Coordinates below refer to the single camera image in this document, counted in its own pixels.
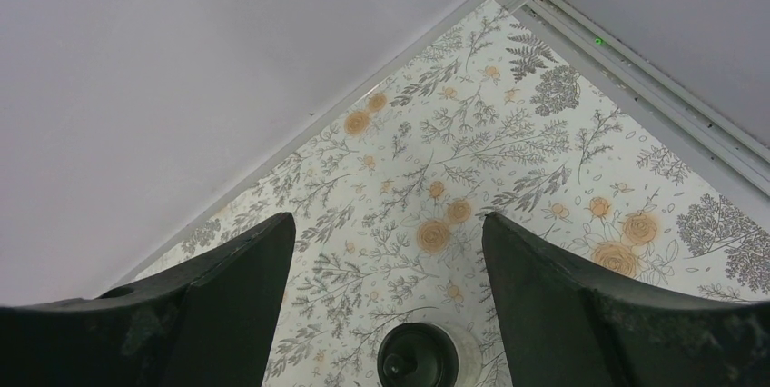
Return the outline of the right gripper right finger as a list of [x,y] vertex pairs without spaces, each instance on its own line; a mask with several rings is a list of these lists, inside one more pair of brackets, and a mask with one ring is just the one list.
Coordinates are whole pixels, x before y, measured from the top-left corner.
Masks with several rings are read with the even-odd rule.
[[766,386],[768,303],[642,283],[499,214],[482,247],[516,386]]

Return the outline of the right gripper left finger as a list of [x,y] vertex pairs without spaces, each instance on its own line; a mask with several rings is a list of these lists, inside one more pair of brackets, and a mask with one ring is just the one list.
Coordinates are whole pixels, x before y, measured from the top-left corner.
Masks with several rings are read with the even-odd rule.
[[296,237],[277,213],[95,299],[3,307],[4,386],[258,386]]

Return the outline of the black spout seed bottle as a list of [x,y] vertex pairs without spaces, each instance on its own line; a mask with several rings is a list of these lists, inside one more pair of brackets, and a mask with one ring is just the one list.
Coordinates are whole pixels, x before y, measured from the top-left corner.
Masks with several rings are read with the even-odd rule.
[[477,339],[441,322],[406,322],[380,344],[377,373],[384,387],[474,386],[482,371]]

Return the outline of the floral table mat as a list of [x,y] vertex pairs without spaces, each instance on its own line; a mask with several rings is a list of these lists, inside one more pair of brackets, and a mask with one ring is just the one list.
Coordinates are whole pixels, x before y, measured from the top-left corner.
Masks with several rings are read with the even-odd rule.
[[381,339],[419,320],[480,343],[507,386],[482,253],[497,212],[644,283],[715,300],[769,296],[755,223],[488,0],[144,270],[290,212],[293,263],[264,384],[375,386]]

